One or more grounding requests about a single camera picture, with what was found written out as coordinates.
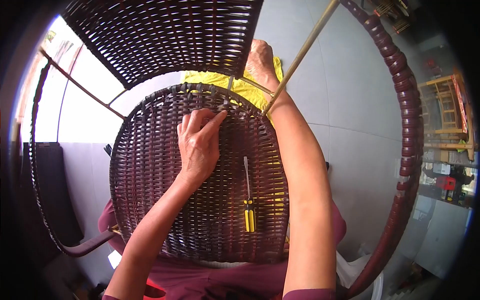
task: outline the chair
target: chair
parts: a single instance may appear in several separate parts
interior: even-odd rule
[[[228,89],[206,84],[179,84],[147,96],[125,117],[110,107],[118,96],[108,104],[103,103],[43,51],[48,64],[42,70],[34,99],[30,157],[40,213],[57,246],[64,253],[81,256],[115,234],[121,234],[127,241],[136,224],[179,170],[173,128],[183,114],[208,107],[214,111],[229,111],[220,131],[220,159],[213,175],[175,220],[162,255],[193,260],[278,261],[288,221],[288,190],[275,131],[265,115],[339,3],[357,18],[378,47],[392,75],[402,117],[400,181],[392,210],[376,250],[345,298],[365,290],[385,267],[407,225],[419,184],[423,121],[417,83],[405,55],[393,44],[378,16],[369,16],[350,0],[330,1],[276,91],[241,78],[261,0],[72,2],[62,14],[64,19],[120,80],[125,90],[167,72],[197,70],[226,74],[231,80],[234,77],[243,79],[272,98],[260,111]],[[118,225],[77,247],[63,246],[50,230],[36,173],[36,113],[50,65],[124,119],[110,164],[110,188]],[[240,216],[246,183],[239,159],[245,154],[253,161],[253,193],[258,200],[258,230],[253,234],[243,230]],[[153,162],[158,164],[159,172],[153,172]],[[208,201],[210,193],[214,197]]]

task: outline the screwdriver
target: screwdriver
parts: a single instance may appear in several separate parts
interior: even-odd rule
[[[245,226],[247,232],[255,232],[255,211],[253,209],[253,198],[250,194],[250,180],[248,178],[248,158],[243,157],[243,165],[245,166],[245,175],[247,176],[247,193],[248,199],[243,200],[245,204]]]

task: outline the gray floor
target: gray floor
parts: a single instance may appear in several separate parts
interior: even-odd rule
[[[255,38],[272,45],[284,72],[327,3],[265,1]],[[409,61],[415,63],[416,46],[403,36],[393,38]],[[115,108],[127,114],[145,95],[179,80],[180,75],[174,73],[145,82],[119,98]],[[338,251],[348,261],[354,260],[360,248],[365,252],[374,249],[395,194],[401,118],[391,76],[365,29],[340,6],[288,83],[287,91],[332,166],[333,198],[348,227]],[[68,111],[69,104],[64,105]],[[112,122],[103,126],[111,134],[101,143],[62,143],[72,201],[86,238],[97,234],[96,221],[109,198],[108,156],[102,147],[114,140],[118,125]],[[74,137],[64,140],[75,141]],[[104,245],[78,259],[92,283],[112,275],[107,260],[110,252]],[[405,264],[401,257],[399,261],[393,270]]]

